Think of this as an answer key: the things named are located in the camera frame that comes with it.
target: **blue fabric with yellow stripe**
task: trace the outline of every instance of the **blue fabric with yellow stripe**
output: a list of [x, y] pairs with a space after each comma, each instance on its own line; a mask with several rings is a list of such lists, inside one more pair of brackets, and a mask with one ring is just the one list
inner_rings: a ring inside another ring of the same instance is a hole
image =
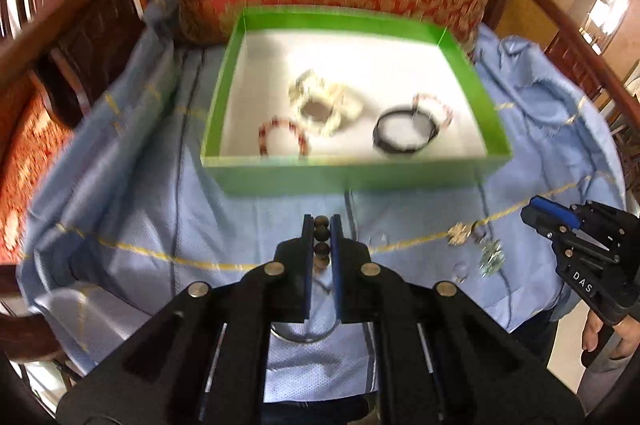
[[[305, 213], [341, 214], [374, 261], [413, 283], [432, 286], [467, 264], [461, 288], [509, 331], [541, 310], [555, 307], [560, 318], [573, 308], [577, 297], [555, 274], [548, 241], [522, 224], [520, 209], [534, 195], [622, 208], [622, 171], [602, 117], [536, 45], [481, 28], [476, 69], [514, 156], [474, 188], [227, 198], [199, 161], [225, 48], [174, 49], [176, 7], [158, 0], [147, 9], [129, 65], [31, 205], [20, 285], [83, 371], [191, 282], [230, 283], [269, 261], [280, 241], [299, 235]], [[478, 245], [447, 244], [452, 225], [476, 220], [506, 255], [487, 278]], [[309, 329], [322, 333], [333, 303], [324, 289], [314, 297]], [[274, 336], [265, 399], [363, 393], [375, 386], [374, 370], [366, 326], [339, 325], [307, 345]]]

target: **black pants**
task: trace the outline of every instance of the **black pants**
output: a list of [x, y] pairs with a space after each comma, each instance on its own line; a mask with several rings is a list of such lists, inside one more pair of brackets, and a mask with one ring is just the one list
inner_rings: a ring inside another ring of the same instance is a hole
[[[556, 341], [558, 322], [551, 322], [553, 310], [533, 316], [511, 336], [524, 345], [545, 366]], [[262, 407], [261, 425], [345, 425], [369, 412], [362, 396], [304, 403], [267, 403]]]

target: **green box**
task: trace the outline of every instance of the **green box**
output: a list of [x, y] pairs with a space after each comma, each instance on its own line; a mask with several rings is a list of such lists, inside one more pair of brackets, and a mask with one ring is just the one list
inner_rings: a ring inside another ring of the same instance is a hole
[[[220, 156], [227, 101], [245, 34], [260, 30], [340, 31], [379, 35], [438, 46], [484, 139], [486, 156], [426, 160], [422, 152], [385, 161], [344, 156]], [[474, 184], [511, 158], [494, 103], [449, 31], [395, 15], [347, 8], [255, 7], [242, 13], [229, 40], [211, 101], [200, 158], [229, 195], [279, 196], [340, 193], [347, 190], [400, 190]]]

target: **black bracelet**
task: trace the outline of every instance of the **black bracelet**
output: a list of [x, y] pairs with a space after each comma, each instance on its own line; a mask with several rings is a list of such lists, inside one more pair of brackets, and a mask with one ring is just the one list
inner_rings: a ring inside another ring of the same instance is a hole
[[[388, 140], [383, 138], [380, 131], [380, 123], [388, 120], [393, 116], [406, 116], [409, 118], [415, 118], [415, 116], [421, 116], [426, 118], [431, 124], [431, 134], [428, 135], [427, 140], [417, 146], [411, 147], [400, 147], [399, 145], [394, 144]], [[418, 108], [395, 108], [388, 111], [385, 111], [380, 115], [380, 118], [376, 122], [376, 126], [373, 128], [373, 145], [378, 147], [381, 151], [386, 152], [388, 154], [415, 154], [419, 150], [422, 150], [426, 145], [433, 140], [438, 135], [438, 123], [436, 119], [431, 116], [430, 113], [420, 110]]]

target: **human hand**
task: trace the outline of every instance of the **human hand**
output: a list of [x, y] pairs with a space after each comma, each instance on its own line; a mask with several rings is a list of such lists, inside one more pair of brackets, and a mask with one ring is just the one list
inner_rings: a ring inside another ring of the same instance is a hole
[[[598, 332], [602, 329], [603, 322], [593, 311], [589, 311], [587, 322], [582, 331], [582, 349], [589, 352], [598, 347]], [[640, 322], [627, 315], [617, 326], [613, 326], [615, 332], [622, 338], [620, 344], [611, 352], [609, 358], [614, 360], [630, 357], [640, 345]]]

